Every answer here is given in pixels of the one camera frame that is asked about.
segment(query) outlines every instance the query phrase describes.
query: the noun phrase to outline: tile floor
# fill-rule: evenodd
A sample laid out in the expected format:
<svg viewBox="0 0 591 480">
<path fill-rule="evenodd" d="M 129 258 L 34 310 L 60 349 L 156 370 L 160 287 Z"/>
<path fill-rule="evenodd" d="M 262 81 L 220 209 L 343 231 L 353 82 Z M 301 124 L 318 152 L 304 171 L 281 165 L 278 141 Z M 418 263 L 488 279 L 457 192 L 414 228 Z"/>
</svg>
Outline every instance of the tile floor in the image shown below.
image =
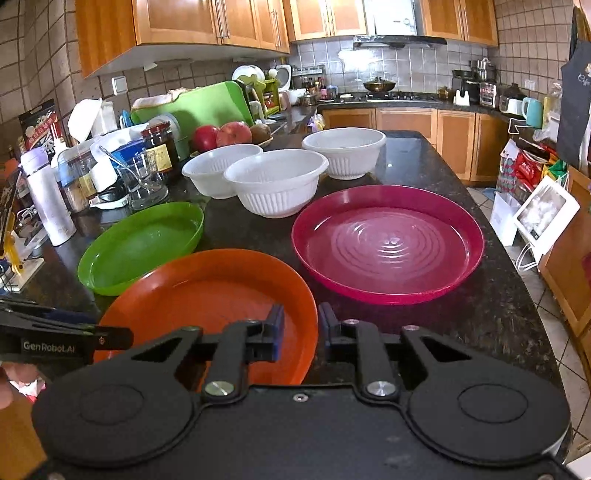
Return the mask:
<svg viewBox="0 0 591 480">
<path fill-rule="evenodd" d="M 474 201 L 480 206 L 487 219 L 491 219 L 492 201 L 482 194 L 481 189 L 468 188 Z M 509 257 L 515 263 L 521 252 L 522 245 L 505 247 Z M 548 334 L 550 345 L 558 362 L 558 370 L 562 377 L 564 391 L 570 406 L 570 417 L 574 429 L 574 441 L 566 461 L 575 460 L 591 451 L 591 405 L 590 391 L 585 379 L 581 360 L 569 338 L 569 330 L 565 327 L 566 320 L 552 292 L 536 268 L 520 272 L 521 278 Z"/>
</svg>

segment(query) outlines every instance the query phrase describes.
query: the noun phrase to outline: wall socket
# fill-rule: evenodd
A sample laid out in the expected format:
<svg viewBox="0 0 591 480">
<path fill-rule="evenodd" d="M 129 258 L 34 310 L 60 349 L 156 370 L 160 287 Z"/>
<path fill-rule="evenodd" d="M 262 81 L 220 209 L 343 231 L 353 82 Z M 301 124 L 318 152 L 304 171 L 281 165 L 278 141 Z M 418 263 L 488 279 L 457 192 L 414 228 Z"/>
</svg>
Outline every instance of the wall socket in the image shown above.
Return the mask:
<svg viewBox="0 0 591 480">
<path fill-rule="evenodd" d="M 533 90 L 534 92 L 536 91 L 535 90 L 535 81 L 533 81 L 533 80 L 524 80 L 523 87 L 527 90 Z"/>
</svg>

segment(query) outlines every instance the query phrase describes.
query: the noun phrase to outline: human hand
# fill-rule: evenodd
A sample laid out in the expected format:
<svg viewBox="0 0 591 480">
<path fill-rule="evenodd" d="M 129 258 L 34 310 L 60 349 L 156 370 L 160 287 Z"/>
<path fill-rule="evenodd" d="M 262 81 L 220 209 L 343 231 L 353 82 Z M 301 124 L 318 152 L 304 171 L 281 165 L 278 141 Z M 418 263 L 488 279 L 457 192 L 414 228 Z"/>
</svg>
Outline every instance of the human hand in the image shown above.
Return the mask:
<svg viewBox="0 0 591 480">
<path fill-rule="evenodd" d="M 34 382 L 38 375 L 35 365 L 3 362 L 0 365 L 0 410 L 8 407 L 14 399 L 14 389 L 9 380 L 28 384 Z"/>
</svg>

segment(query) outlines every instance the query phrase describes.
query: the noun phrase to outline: pot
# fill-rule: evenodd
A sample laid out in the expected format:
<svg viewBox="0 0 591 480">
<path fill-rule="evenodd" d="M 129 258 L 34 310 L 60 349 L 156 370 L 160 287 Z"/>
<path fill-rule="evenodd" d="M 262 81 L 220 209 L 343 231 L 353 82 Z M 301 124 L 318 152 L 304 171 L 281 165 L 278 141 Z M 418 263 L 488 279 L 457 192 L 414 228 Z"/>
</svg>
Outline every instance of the pot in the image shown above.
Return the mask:
<svg viewBox="0 0 591 480">
<path fill-rule="evenodd" d="M 363 86 L 370 92 L 389 92 L 396 87 L 396 82 L 384 80 L 382 77 L 376 77 L 369 82 L 364 82 Z"/>
</svg>

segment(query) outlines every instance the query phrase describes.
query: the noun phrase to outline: jar lid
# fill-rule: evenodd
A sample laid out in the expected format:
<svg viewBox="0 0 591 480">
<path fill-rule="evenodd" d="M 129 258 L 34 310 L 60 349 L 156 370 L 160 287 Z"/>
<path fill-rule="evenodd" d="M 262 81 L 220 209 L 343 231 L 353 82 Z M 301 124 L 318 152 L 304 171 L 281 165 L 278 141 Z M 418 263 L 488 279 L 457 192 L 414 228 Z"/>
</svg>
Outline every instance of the jar lid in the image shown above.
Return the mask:
<svg viewBox="0 0 591 480">
<path fill-rule="evenodd" d="M 168 130 L 169 128 L 170 122 L 160 122 L 159 124 L 151 125 L 150 127 L 146 128 L 146 130 L 142 130 L 142 137 L 149 137 L 150 135 Z"/>
</svg>

